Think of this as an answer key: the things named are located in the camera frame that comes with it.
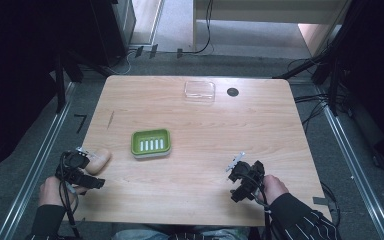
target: green soap dish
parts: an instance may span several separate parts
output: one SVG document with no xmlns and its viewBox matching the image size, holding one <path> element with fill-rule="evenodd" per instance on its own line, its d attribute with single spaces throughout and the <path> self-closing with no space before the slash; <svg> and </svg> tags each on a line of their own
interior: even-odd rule
<svg viewBox="0 0 384 240">
<path fill-rule="evenodd" d="M 135 158 L 165 156 L 170 150 L 170 132 L 167 129 L 137 131 L 132 134 L 132 154 Z"/>
</svg>

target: striped sleeve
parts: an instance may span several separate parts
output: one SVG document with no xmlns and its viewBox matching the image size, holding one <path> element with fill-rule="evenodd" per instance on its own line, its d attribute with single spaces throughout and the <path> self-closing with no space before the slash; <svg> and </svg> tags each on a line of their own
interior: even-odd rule
<svg viewBox="0 0 384 240">
<path fill-rule="evenodd" d="M 30 235 L 25 239 L 58 239 L 58 229 L 65 215 L 65 208 L 57 205 L 43 205 L 36 210 Z"/>
<path fill-rule="evenodd" d="M 277 232 L 286 239 L 340 240 L 338 229 L 322 213 L 312 210 L 289 193 L 270 206 Z"/>
</svg>

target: metal frame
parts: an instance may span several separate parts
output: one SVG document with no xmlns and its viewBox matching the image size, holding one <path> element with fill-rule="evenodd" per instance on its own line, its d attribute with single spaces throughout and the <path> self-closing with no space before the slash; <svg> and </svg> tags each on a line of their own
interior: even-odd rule
<svg viewBox="0 0 384 240">
<path fill-rule="evenodd" d="M 320 87 L 316 87 L 318 93 L 324 93 Z M 376 230 L 378 231 L 380 239 L 384 239 L 384 210 L 373 191 L 366 174 L 364 173 L 358 157 L 355 155 L 354 150 L 348 141 L 347 135 L 342 128 L 341 121 L 338 117 L 335 117 L 329 108 L 324 108 L 325 116 L 329 122 L 332 132 L 338 141 L 339 147 L 344 154 L 345 161 L 348 168 L 354 177 L 355 184 L 360 191 L 366 208 L 372 218 Z"/>
<path fill-rule="evenodd" d="M 45 166 L 49 153 L 55 143 L 55 139 L 57 138 L 61 126 L 67 116 L 68 110 L 70 109 L 71 97 L 76 90 L 76 86 L 77 83 L 70 82 L 67 87 L 67 103 L 62 108 L 61 112 L 55 115 L 54 120 L 52 121 L 51 127 L 49 128 L 39 152 L 30 167 L 29 173 L 27 174 L 17 197 L 10 207 L 5 222 L 2 225 L 0 230 L 0 240 L 13 239 L 18 223 L 23 216 L 24 210 L 26 209 L 37 181 L 39 180 L 40 174 L 42 173 L 43 167 Z"/>
</svg>

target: clear plastic container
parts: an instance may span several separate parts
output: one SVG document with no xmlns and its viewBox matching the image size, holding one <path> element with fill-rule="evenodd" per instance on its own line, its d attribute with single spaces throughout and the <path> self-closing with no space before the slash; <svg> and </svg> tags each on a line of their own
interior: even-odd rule
<svg viewBox="0 0 384 240">
<path fill-rule="evenodd" d="M 214 102 L 216 85 L 205 81 L 187 81 L 185 98 L 191 101 Z"/>
</svg>

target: person's hand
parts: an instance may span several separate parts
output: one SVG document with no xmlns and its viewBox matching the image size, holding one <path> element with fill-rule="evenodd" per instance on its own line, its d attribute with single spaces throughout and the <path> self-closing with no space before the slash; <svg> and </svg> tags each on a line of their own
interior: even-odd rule
<svg viewBox="0 0 384 240">
<path fill-rule="evenodd" d="M 280 181 L 279 178 L 273 175 L 264 176 L 263 184 L 268 205 L 272 204 L 272 202 L 274 202 L 274 200 L 276 200 L 276 198 L 280 197 L 282 194 L 289 192 L 285 184 Z M 261 193 L 258 195 L 258 199 L 263 200 Z"/>
<path fill-rule="evenodd" d="M 65 203 L 65 197 L 64 197 L 64 190 L 60 189 L 60 183 L 61 181 L 56 178 L 55 176 L 48 177 L 45 181 L 40 186 L 40 195 L 39 195 L 39 207 L 42 205 L 58 205 L 58 206 L 63 206 L 61 202 L 61 197 L 60 197 L 60 190 L 61 190 L 61 195 L 63 196 L 64 203 Z M 84 193 L 86 192 L 87 188 L 85 187 L 74 187 L 76 190 L 77 194 Z M 70 204 L 73 203 L 74 201 L 74 194 L 72 194 L 70 191 L 68 191 L 68 196 L 70 197 Z"/>
</svg>

